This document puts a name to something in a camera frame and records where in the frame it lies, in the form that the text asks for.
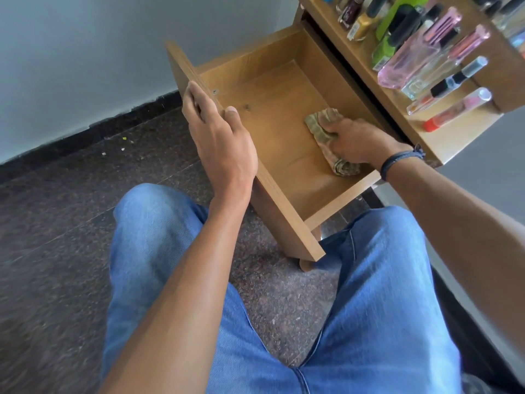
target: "jeans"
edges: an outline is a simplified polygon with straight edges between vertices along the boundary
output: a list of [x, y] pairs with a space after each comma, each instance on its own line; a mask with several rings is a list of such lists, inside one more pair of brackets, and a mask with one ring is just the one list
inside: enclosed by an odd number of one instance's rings
[[[206, 218], [205, 207], [153, 184], [136, 186], [115, 208], [102, 379]], [[207, 392], [460, 392], [459, 352], [412, 214], [399, 207], [367, 211], [321, 245], [319, 267], [338, 265], [341, 273], [306, 360], [286, 367], [272, 357], [228, 284]]]

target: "bracelet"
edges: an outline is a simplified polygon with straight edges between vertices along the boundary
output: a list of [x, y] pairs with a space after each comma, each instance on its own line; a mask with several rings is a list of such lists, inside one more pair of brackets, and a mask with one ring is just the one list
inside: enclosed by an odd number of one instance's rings
[[383, 165], [381, 166], [381, 170], [380, 170], [381, 178], [383, 179], [383, 181], [386, 181], [386, 173], [389, 171], [390, 167], [392, 167], [392, 165], [395, 162], [398, 162], [399, 160], [402, 160], [405, 158], [412, 158], [412, 157], [420, 158], [421, 160], [423, 160], [423, 158], [425, 157], [425, 152], [423, 151], [423, 149], [421, 149], [421, 146], [419, 144], [417, 144], [414, 147], [413, 151], [398, 152], [390, 156], [388, 159], [386, 159]]

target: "open drawer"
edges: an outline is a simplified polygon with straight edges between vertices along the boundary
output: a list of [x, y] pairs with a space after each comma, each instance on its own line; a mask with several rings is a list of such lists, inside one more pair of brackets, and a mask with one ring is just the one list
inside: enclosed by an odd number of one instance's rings
[[199, 67], [172, 42], [167, 52], [181, 94], [194, 80], [221, 113], [239, 111], [259, 156], [251, 203], [286, 255], [319, 260], [325, 253], [311, 231], [380, 177], [369, 166], [334, 175], [304, 118], [331, 106], [392, 134], [380, 113], [307, 24]]

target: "bottle label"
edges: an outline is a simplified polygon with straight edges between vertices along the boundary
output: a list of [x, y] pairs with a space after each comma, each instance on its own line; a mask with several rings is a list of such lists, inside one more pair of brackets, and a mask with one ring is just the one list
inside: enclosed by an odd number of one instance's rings
[[383, 66], [386, 65], [388, 61], [390, 61], [390, 58], [387, 56], [384, 56], [383, 58], [379, 59], [379, 62], [375, 64], [372, 70], [379, 72], [381, 69], [383, 69]]
[[348, 32], [348, 36], [346, 38], [349, 39], [350, 41], [352, 41], [354, 39], [354, 37], [355, 37], [355, 34], [358, 32], [360, 27], [361, 27], [361, 25], [359, 25], [359, 23], [357, 23], [357, 22], [354, 23], [352, 28]]

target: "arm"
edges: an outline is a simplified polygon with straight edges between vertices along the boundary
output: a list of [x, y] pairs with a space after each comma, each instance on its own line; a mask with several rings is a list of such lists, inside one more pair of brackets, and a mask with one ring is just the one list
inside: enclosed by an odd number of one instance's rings
[[183, 113], [214, 190], [209, 217], [124, 347], [101, 393], [206, 390], [258, 159], [235, 109], [227, 109], [225, 121], [193, 82], [184, 95]]
[[[322, 124], [338, 133], [333, 152], [377, 170], [411, 149], [363, 120]], [[470, 298], [525, 354], [525, 227], [417, 158], [394, 164], [387, 179]]]

